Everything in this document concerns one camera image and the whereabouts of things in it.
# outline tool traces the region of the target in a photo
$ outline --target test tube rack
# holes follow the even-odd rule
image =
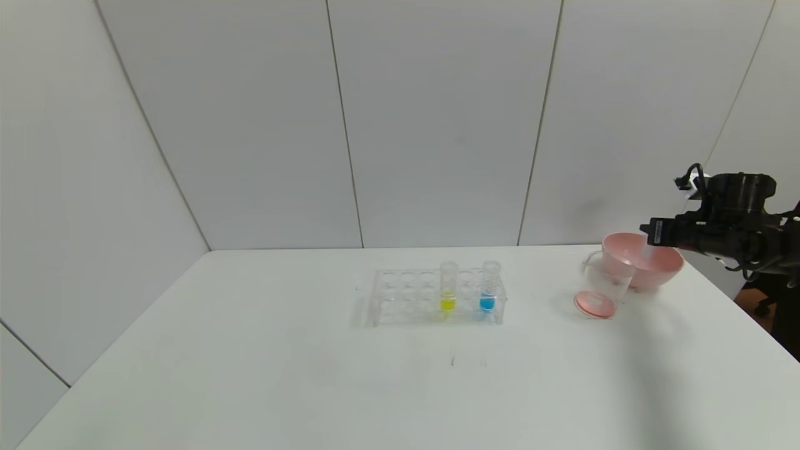
[[[402,323],[502,324],[507,301],[502,279],[494,309],[484,311],[480,308],[482,269],[461,269],[455,309],[443,311],[440,275],[439,269],[376,271],[370,297],[372,324],[375,327]]]

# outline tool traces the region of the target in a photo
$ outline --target glass beaker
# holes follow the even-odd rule
[[[575,294],[575,306],[587,315],[608,319],[617,312],[628,291],[636,267],[604,261],[601,251],[593,251],[583,260],[581,289]]]

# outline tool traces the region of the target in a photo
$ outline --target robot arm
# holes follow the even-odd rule
[[[689,198],[699,199],[700,208],[641,225],[649,245],[734,259],[738,266],[728,270],[742,271],[748,281],[771,273],[788,275],[789,287],[800,283],[800,203],[792,211],[767,214],[764,202],[775,195],[772,177],[740,172],[707,178],[702,166],[693,164],[675,185],[694,190]]]

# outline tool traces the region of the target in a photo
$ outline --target white wall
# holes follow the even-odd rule
[[[360,247],[325,0],[101,0],[213,249]]]
[[[364,245],[515,245],[560,0],[329,4]]]
[[[800,2],[778,0],[742,90],[706,170],[763,173],[778,182],[766,201],[769,213],[790,211],[800,201]],[[689,208],[697,209],[696,202]],[[744,284],[741,273],[713,259],[688,260],[731,297]]]
[[[67,387],[0,326],[0,446],[17,444],[66,393]]]
[[[564,3],[522,244],[599,242],[684,205],[771,0]]]
[[[4,0],[0,50],[2,317],[74,382],[207,248],[92,2]]]

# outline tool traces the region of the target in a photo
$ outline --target blue liquid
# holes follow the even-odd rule
[[[491,311],[494,309],[494,297],[487,294],[481,294],[480,307],[483,311]]]

